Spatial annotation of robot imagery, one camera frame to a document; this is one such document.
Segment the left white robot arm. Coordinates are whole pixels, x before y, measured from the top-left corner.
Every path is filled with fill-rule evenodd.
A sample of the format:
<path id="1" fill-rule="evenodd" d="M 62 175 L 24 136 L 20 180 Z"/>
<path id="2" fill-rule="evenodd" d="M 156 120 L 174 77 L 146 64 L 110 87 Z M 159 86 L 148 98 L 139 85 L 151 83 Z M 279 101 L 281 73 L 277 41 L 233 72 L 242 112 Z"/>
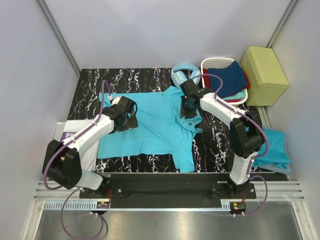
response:
<path id="1" fill-rule="evenodd" d="M 99 114 L 82 130 L 63 141 L 52 140 L 47 145 L 42 167 L 43 183 L 48 190 L 64 187 L 90 189 L 97 198 L 108 193 L 107 179 L 83 169 L 81 158 L 105 135 L 138 127 L 138 105 L 125 97 L 116 97 L 111 106 L 101 107 Z"/>

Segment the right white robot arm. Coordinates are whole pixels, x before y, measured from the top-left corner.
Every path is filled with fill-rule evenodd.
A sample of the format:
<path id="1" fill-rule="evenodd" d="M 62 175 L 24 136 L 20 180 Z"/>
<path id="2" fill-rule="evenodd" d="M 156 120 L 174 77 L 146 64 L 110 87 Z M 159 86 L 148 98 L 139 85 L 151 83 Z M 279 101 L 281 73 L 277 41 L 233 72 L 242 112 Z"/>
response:
<path id="1" fill-rule="evenodd" d="M 250 183 L 250 170 L 258 151 L 266 142 L 266 134 L 256 112 L 248 112 L 222 100 L 211 89 L 199 88 L 193 80 L 180 84 L 182 90 L 180 117 L 191 118 L 203 110 L 222 121 L 229 129 L 229 148 L 234 153 L 226 186 L 217 193 L 239 198 Z"/>

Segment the turquoise t-shirt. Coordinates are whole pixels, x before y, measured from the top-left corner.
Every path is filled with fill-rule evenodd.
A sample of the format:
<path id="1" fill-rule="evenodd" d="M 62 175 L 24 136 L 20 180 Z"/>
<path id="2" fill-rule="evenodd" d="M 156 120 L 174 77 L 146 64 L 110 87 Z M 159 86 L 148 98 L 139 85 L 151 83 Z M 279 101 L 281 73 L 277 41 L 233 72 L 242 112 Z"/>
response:
<path id="1" fill-rule="evenodd" d="M 137 103 L 138 127 L 107 134 L 99 141 L 97 157 L 108 159 L 145 155 L 172 155 L 181 173 L 193 172 L 193 139 L 202 129 L 199 113 L 181 118 L 183 92 L 170 86 L 164 92 L 121 93 Z"/>

